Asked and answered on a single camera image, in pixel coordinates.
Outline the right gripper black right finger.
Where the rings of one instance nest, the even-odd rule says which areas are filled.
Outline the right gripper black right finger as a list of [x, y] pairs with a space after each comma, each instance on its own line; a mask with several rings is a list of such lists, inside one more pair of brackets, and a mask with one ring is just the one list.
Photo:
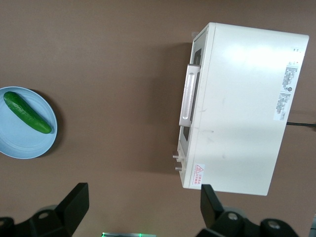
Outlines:
[[239, 210], [225, 208], [211, 185], [202, 185], [200, 210], [206, 227], [198, 237], [296, 237], [298, 234], [286, 222], [264, 219], [260, 225], [251, 222]]

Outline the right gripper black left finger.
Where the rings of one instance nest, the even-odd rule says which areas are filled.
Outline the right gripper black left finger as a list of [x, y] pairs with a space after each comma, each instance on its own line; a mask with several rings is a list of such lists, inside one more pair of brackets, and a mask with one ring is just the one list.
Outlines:
[[88, 209], [88, 184], [78, 183], [54, 209], [43, 209], [19, 224], [15, 224], [11, 217], [1, 217], [0, 235], [2, 237], [71, 237]]

